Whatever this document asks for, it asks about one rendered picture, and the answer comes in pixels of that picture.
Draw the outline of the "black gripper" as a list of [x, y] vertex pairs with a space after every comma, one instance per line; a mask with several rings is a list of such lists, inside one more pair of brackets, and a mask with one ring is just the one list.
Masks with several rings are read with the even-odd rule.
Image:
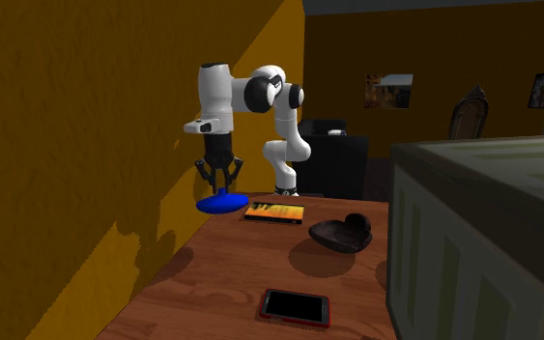
[[[212, 188], [213, 194], [217, 193], [216, 170], [223, 168], [224, 188], [229, 191], [231, 183], [237, 179], [243, 166], [243, 160], [234, 157], [232, 152], [232, 135], [205, 134], [204, 135], [205, 155], [204, 158], [194, 162], [198, 173]], [[230, 163], [233, 161], [234, 170], [230, 171]]]

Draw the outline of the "blue flat dish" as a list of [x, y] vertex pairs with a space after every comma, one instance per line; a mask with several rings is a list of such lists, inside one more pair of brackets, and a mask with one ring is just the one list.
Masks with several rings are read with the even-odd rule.
[[196, 209], [202, 213], [232, 213], [248, 205], [248, 197], [242, 194], [228, 193], [220, 188], [217, 194], [196, 203]]

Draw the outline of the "orange and black book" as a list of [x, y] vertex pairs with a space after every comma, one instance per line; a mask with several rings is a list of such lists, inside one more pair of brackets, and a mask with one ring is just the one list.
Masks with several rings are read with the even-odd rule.
[[243, 218], [266, 222], [302, 224], [304, 206], [253, 202]]

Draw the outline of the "black cabinet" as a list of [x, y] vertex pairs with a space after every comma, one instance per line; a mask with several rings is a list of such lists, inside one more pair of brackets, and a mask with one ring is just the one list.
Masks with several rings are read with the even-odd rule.
[[368, 156], [368, 137], [349, 135], [345, 120], [302, 120], [301, 138], [309, 144], [308, 160], [293, 162], [299, 195], [361, 200]]

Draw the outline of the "dark brown carved bowl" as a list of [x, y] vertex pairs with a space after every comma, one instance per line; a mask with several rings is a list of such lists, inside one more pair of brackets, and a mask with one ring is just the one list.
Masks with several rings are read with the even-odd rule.
[[350, 213], [344, 220], [326, 220], [312, 225], [308, 234], [320, 245], [339, 253], [355, 254], [373, 240], [367, 216]]

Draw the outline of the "red-cased black smartphone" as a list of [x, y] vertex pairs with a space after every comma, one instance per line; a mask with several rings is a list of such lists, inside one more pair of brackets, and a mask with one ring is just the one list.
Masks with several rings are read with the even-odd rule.
[[329, 298], [278, 289], [267, 289], [258, 308], [262, 318], [305, 326], [330, 327]]

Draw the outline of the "dark wooden chair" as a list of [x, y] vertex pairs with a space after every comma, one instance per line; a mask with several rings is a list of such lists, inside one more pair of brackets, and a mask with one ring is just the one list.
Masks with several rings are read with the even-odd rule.
[[488, 116], [486, 94], [476, 84], [454, 107], [448, 130], [448, 139], [479, 139]]

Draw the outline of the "grey-green panelled cabinet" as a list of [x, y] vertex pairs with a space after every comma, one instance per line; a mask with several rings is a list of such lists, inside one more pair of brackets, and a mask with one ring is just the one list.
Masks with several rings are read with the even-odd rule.
[[395, 144], [397, 340], [544, 340], [544, 136]]

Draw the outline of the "landscape wall picture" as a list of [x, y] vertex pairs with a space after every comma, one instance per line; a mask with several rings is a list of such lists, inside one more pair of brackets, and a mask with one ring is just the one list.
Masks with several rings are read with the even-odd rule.
[[367, 74], [364, 107], [408, 109], [413, 80], [412, 74]]

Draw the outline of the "dark framed wall picture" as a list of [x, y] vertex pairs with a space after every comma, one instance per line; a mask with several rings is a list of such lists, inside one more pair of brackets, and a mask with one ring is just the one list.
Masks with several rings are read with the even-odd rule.
[[544, 72], [534, 78], [528, 108], [544, 109]]

